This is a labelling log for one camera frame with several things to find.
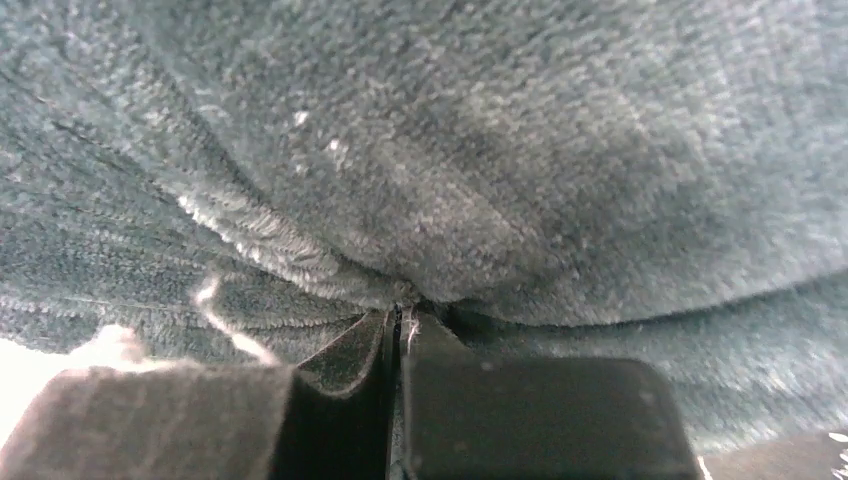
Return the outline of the white pillow insert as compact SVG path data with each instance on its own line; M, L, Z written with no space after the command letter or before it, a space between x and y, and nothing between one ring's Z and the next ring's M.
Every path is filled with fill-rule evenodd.
M32 401L49 381L66 370L106 367L132 371L150 365L135 332L107 325L66 354L45 353L11 340L1 341L1 442L6 443Z

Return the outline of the zebra and grey pillowcase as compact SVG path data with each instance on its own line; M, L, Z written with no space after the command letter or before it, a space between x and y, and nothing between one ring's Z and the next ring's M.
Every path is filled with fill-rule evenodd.
M419 301L653 363L702 452L844 425L846 3L2 3L3 338Z

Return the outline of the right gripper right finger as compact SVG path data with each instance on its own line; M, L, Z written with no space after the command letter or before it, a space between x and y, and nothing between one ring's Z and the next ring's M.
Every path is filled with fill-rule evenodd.
M467 348L433 314L400 323L408 479L698 479L669 383L604 357Z

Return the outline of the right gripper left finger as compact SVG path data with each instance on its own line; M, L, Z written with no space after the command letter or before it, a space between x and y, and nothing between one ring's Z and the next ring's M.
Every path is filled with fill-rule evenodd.
M394 317L293 365L76 366L33 398L5 479L383 479Z

